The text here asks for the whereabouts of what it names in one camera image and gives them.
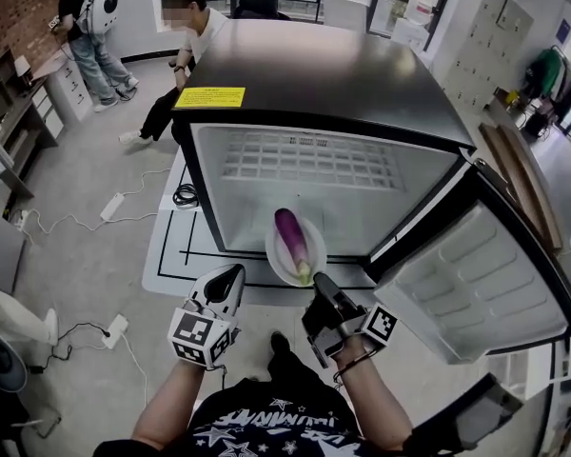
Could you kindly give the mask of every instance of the black fridge top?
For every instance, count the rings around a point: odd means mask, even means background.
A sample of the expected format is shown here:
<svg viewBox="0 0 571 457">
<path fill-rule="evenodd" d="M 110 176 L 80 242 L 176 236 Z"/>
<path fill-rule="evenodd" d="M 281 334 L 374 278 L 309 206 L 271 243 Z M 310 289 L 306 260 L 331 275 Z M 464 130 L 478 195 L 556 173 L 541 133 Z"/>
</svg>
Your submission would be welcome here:
<svg viewBox="0 0 571 457">
<path fill-rule="evenodd" d="M 230 20 L 187 82 L 187 89 L 197 87 L 246 91 L 240 108 L 177 109 L 176 121 L 333 129 L 436 149 L 474 148 L 415 53 L 378 36 Z"/>
</svg>

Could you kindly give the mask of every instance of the mini fridge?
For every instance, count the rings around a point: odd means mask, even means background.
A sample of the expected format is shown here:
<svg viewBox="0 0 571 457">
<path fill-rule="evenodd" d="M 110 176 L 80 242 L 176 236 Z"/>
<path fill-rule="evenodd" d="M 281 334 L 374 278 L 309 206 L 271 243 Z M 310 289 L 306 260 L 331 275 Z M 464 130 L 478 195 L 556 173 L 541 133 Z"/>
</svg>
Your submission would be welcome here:
<svg viewBox="0 0 571 457">
<path fill-rule="evenodd" d="M 264 252 L 289 208 L 450 364 L 571 336 L 560 266 L 407 47 L 229 21 L 187 89 L 210 99 L 179 100 L 174 134 L 219 250 Z"/>
</svg>

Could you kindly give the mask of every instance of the person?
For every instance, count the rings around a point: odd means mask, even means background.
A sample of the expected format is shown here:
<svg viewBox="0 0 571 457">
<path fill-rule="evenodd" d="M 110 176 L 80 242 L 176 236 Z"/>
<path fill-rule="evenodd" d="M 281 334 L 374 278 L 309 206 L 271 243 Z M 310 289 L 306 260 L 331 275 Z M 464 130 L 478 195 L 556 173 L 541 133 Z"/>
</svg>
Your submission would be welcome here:
<svg viewBox="0 0 571 457">
<path fill-rule="evenodd" d="M 243 379 L 210 395 L 194 414 L 205 371 L 179 361 L 144 409 L 131 438 L 104 442 L 94 457 L 345 457 L 402 450 L 412 425 L 371 359 L 342 374 L 356 422 L 345 398 L 300 361 L 282 333 L 271 335 L 270 346 L 270 382 Z M 338 368 L 362 354 L 362 339 L 348 338 L 335 356 Z"/>
<path fill-rule="evenodd" d="M 128 93 L 135 89 L 139 80 L 123 63 L 108 53 L 104 34 L 88 33 L 88 0 L 59 0 L 60 24 L 53 33 L 67 33 L 69 48 L 85 81 L 98 96 L 100 103 L 94 107 L 100 112 L 118 104 L 114 88 L 108 84 L 104 74 L 113 86 Z"/>
<path fill-rule="evenodd" d="M 164 19 L 173 27 L 188 29 L 173 69 L 176 86 L 156 101 L 140 130 L 120 135 L 119 140 L 125 145 L 147 146 L 153 140 L 159 140 L 171 121 L 171 109 L 187 82 L 186 66 L 192 57 L 199 63 L 211 40 L 227 21 L 219 11 L 207 6 L 207 0 L 164 0 L 163 8 Z"/>
</svg>

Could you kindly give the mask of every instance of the gray floor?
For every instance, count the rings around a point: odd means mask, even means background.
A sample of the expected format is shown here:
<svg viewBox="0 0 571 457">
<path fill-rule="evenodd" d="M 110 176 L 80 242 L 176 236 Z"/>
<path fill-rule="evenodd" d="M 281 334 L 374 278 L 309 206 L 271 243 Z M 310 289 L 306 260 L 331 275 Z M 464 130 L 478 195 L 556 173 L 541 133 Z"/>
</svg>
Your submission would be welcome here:
<svg viewBox="0 0 571 457">
<path fill-rule="evenodd" d="M 153 100 L 167 92 L 173 80 L 166 60 L 129 68 L 141 80 L 133 101 L 94 114 L 80 128 L 67 131 L 60 137 L 60 147 L 46 150 L 34 167 L 30 185 L 36 196 L 20 207 L 40 210 L 45 228 L 70 212 L 94 227 L 115 192 L 138 189 L 144 171 L 170 167 L 176 144 L 169 131 L 144 150 L 127 151 L 118 143 L 121 132 L 140 127 Z M 128 197 L 116 217 L 156 211 L 166 180 L 166 173 L 147 177 L 145 190 Z M 174 364 L 166 332 L 172 311 L 180 303 L 178 298 L 150 293 L 141 286 L 152 225 L 150 217 L 89 232 L 68 219 L 45 236 L 28 222 L 35 245 L 26 247 L 15 292 L 41 316 L 56 307 L 62 331 L 76 322 L 108 325 L 117 313 L 123 313 L 130 321 L 128 339 L 148 374 L 150 395 Z M 305 340 L 300 308 L 247 306 L 239 313 L 243 333 L 226 354 L 229 386 L 247 375 L 267 379 L 266 342 L 275 328 L 290 339 L 306 364 L 320 370 Z M 101 344 L 93 330 L 80 330 L 71 340 L 76 346 Z M 21 350 L 28 362 L 36 364 L 44 363 L 49 352 L 34 345 Z M 414 424 L 453 401 L 484 372 L 484 361 L 475 366 L 445 366 L 403 325 L 389 348 L 374 360 Z M 330 382 L 332 371 L 321 375 Z M 219 374 L 208 374 L 200 397 L 219 387 Z M 44 375 L 30 376 L 23 399 L 32 417 L 49 415 L 48 407 L 63 417 L 48 440 L 25 431 L 30 455 L 89 456 L 100 442 L 130 435 L 144 405 L 144 378 L 122 342 L 113 351 L 81 348 L 69 362 L 51 361 Z M 542 409 L 540 395 L 473 454 L 530 455 Z"/>
</svg>

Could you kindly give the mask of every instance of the door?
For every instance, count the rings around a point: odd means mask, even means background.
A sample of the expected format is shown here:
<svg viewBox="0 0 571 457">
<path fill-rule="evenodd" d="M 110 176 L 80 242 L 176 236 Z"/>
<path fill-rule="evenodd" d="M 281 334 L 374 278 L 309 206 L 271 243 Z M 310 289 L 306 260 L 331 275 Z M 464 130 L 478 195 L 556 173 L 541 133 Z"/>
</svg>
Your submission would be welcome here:
<svg viewBox="0 0 571 457">
<path fill-rule="evenodd" d="M 465 163 L 365 266 L 449 364 L 571 336 L 571 286 L 503 180 Z"/>
</svg>

